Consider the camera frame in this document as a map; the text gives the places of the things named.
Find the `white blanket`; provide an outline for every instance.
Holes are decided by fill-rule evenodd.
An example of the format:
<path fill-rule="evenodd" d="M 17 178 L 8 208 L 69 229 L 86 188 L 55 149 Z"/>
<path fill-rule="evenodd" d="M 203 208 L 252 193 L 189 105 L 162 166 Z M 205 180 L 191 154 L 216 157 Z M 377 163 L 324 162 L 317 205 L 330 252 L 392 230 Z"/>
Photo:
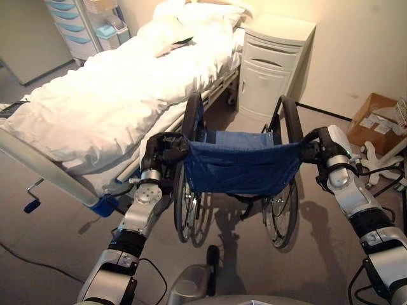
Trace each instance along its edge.
<path fill-rule="evenodd" d="M 160 58 L 134 37 L 35 89 L 0 126 L 72 175 L 98 172 L 131 153 L 170 105 L 230 69 L 232 34 L 219 22 L 206 29 L 205 42 Z"/>

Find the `plastic drawer unit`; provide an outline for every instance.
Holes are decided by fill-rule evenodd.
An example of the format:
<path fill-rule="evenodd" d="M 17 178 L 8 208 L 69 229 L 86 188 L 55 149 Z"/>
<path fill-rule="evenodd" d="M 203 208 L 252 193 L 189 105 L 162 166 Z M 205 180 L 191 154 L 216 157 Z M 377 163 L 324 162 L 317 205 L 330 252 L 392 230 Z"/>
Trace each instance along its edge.
<path fill-rule="evenodd" d="M 75 0 L 45 3 L 74 59 L 86 60 L 102 51 L 81 3 Z"/>

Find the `white wall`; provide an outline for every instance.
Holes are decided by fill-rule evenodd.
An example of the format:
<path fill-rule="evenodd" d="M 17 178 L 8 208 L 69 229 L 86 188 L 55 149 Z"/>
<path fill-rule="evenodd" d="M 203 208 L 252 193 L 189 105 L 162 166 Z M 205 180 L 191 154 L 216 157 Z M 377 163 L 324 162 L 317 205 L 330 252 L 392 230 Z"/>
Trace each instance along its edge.
<path fill-rule="evenodd" d="M 371 92 L 407 92 L 406 0 L 245 0 L 258 11 L 317 22 L 300 102 L 352 117 Z M 119 0 L 134 35 L 160 0 Z"/>
<path fill-rule="evenodd" d="M 149 22 L 158 3 L 162 0 L 118 0 L 132 36 L 137 30 Z"/>
<path fill-rule="evenodd" d="M 43 0 L 0 0 L 0 58 L 22 84 L 72 60 Z"/>

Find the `blue fabric seat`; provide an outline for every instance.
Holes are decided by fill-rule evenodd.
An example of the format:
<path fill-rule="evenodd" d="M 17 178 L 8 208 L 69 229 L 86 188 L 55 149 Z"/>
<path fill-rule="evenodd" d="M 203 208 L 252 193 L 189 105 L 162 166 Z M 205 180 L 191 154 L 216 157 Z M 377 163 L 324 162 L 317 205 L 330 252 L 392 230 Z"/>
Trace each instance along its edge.
<path fill-rule="evenodd" d="M 298 143 L 275 145 L 272 133 L 205 132 L 184 160 L 190 188 L 200 193 L 275 196 L 300 168 Z"/>

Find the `drawer handle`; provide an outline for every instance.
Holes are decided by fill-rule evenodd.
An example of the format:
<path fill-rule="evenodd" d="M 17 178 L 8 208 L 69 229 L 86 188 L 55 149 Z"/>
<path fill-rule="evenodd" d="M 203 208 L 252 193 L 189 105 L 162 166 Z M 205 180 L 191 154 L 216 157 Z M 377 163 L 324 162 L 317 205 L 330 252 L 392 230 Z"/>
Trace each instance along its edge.
<path fill-rule="evenodd" d="M 79 43 L 79 44 L 87 44 L 88 42 L 90 42 L 90 39 L 86 39 L 86 38 L 80 38 L 80 37 L 70 36 L 70 35 L 65 35 L 65 37 L 67 39 L 74 41 L 75 43 Z"/>
<path fill-rule="evenodd" d="M 67 13 L 66 11 L 51 11 L 55 16 L 61 17 L 63 19 L 72 20 L 79 16 L 76 13 Z"/>
<path fill-rule="evenodd" d="M 252 60 L 257 61 L 257 62 L 263 62 L 264 64 L 274 65 L 276 67 L 284 68 L 282 65 L 280 65 L 280 64 L 278 64 L 276 62 L 271 62 L 271 61 L 266 60 L 266 59 L 254 58 Z"/>
<path fill-rule="evenodd" d="M 66 4 L 66 3 L 55 3 L 55 2 L 46 2 L 52 8 L 55 8 L 60 11 L 69 11 L 75 7 L 75 4 Z"/>
<path fill-rule="evenodd" d="M 263 44 L 257 44 L 257 43 L 250 43 L 250 42 L 249 42 L 249 45 L 255 46 L 255 47 L 261 48 L 261 49 L 266 49 L 266 50 L 274 51 L 274 52 L 284 53 L 284 54 L 290 54 L 290 55 L 296 54 L 296 52 L 290 52 L 290 51 L 286 51 L 286 50 L 280 50 L 280 49 L 277 49 L 277 48 L 273 48 L 272 46 L 265 46 L 265 45 L 263 45 Z"/>
<path fill-rule="evenodd" d="M 80 27 L 78 25 L 73 25 L 73 24 L 60 24 L 60 23 L 57 23 L 57 25 L 59 25 L 61 28 L 65 29 L 67 31 L 75 32 L 75 33 L 78 33 L 78 32 L 81 32 L 81 31 L 85 30 L 84 27 Z"/>

